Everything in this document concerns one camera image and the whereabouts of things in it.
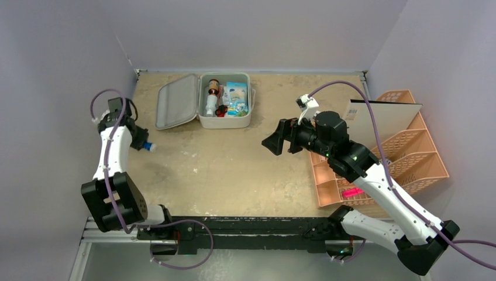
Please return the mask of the blue white ointment tube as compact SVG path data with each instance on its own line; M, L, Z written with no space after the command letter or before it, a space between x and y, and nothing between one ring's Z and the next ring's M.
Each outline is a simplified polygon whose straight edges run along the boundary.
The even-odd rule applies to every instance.
M143 149L152 152L156 149L156 145L151 143L151 142L144 142L143 143Z

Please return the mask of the light blue wipes packet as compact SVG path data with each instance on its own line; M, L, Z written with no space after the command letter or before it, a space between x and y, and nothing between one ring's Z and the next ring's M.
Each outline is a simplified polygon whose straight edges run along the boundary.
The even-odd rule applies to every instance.
M228 96L227 117L242 117L249 113L248 88L246 83L227 82L225 91Z

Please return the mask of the black handled scissors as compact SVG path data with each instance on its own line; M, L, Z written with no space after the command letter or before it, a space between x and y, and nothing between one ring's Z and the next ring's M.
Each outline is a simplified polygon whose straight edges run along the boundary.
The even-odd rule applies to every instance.
M215 115L216 115L216 117L223 118L226 116L227 112L228 112L228 106L220 105L215 110Z

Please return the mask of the grey storage case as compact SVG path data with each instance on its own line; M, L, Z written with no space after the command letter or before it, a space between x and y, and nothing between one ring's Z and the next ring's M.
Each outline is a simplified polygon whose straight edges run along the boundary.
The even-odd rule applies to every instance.
M242 117L219 118L205 116L209 80L219 81L218 106L228 106L225 91L227 82L246 83L248 88L249 113ZM160 88L157 100L156 129L173 128L199 118L206 129L235 129L247 127L254 107L255 90L250 86L250 77L242 72L205 73L198 77L190 74Z

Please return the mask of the white plastic bottle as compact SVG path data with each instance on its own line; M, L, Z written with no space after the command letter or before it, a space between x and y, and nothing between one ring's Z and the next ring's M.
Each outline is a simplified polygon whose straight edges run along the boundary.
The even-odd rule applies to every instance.
M205 116L213 117L218 106L218 98L215 94L209 94L206 99Z

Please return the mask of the brown bottle orange cap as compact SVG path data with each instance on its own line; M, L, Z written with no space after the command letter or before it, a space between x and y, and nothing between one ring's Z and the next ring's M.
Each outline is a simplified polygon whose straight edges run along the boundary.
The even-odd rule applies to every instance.
M218 95L219 94L219 81L217 79L209 80L208 94L209 95Z

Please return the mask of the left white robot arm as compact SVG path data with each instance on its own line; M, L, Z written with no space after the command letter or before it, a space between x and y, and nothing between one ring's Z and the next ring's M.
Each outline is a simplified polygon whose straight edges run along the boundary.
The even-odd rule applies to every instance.
M102 232L150 227L159 239L174 233L168 209L146 202L129 174L130 149L152 151L149 132L136 125L136 107L130 99L108 100L108 111L97 120L102 147L92 180L82 184L81 195Z

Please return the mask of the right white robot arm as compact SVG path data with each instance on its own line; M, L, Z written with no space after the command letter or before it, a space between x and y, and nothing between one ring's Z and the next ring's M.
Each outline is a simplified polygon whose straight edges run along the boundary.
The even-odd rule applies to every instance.
M371 150L350 140L338 113L320 112L314 121L281 119L261 144L278 156L285 141L292 154L305 149L325 157L337 175L363 190L394 220L389 224L341 205L328 218L333 237L348 234L372 241L396 254L411 272L425 276L460 231L454 221L432 215L389 178Z

